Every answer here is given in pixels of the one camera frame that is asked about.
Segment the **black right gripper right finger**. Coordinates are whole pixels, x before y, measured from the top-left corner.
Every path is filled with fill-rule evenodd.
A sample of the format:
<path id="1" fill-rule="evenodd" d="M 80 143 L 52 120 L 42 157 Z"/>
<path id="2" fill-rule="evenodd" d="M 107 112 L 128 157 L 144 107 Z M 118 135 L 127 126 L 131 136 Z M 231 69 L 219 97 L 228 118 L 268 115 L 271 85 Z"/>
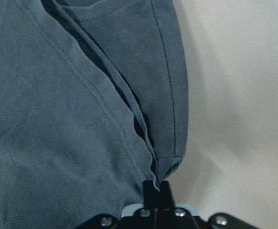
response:
<path id="1" fill-rule="evenodd" d="M 219 212 L 207 221 L 190 210 L 177 207 L 168 181 L 160 185 L 158 229 L 255 229 L 256 227 L 227 213 Z"/>

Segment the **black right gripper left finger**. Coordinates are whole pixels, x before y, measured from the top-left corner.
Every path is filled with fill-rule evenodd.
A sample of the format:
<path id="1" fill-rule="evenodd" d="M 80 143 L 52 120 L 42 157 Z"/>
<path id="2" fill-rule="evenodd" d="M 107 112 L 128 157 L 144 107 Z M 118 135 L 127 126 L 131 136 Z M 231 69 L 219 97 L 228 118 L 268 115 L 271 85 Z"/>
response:
<path id="1" fill-rule="evenodd" d="M 110 214 L 100 214 L 77 226 L 78 229 L 154 229 L 155 210 L 158 207 L 158 191 L 153 181 L 143 182 L 143 206 L 131 216 L 120 219 Z"/>

